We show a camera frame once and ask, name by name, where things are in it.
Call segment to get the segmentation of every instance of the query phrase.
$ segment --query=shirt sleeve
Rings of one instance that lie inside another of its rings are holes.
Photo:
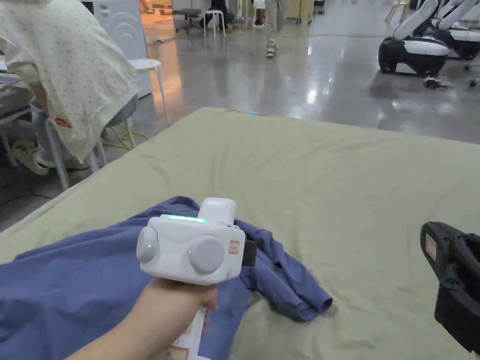
[[[0,36],[0,50],[5,54],[5,65],[27,84],[39,84],[40,78],[32,59],[19,46]]]

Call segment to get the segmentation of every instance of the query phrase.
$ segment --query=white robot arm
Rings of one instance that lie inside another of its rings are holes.
[[[457,21],[467,14],[472,8],[477,5],[479,0],[452,0],[449,5],[456,6],[456,8],[447,13],[438,23],[437,28],[440,30],[450,29]]]
[[[426,0],[423,5],[408,19],[406,19],[393,33],[395,40],[403,40],[412,33],[425,21],[427,21],[435,12],[438,0]]]

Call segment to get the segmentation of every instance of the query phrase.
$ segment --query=gray round knob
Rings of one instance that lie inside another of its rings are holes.
[[[147,263],[153,259],[158,248],[158,234],[150,226],[144,227],[140,231],[137,242],[137,259],[141,263]]]
[[[225,250],[213,235],[200,236],[188,250],[188,259],[199,273],[210,274],[225,258]]]

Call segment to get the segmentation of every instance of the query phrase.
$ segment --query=white shirt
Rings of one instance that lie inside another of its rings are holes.
[[[50,121],[81,161],[138,93],[135,69],[79,0],[0,0],[0,50],[10,72],[43,85]]]

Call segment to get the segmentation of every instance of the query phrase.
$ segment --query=white handheld controller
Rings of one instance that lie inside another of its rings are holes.
[[[245,233],[233,225],[237,203],[206,198],[198,217],[153,217],[138,237],[140,268],[155,277],[212,285],[240,274]],[[205,309],[168,349],[167,360],[199,360]]]

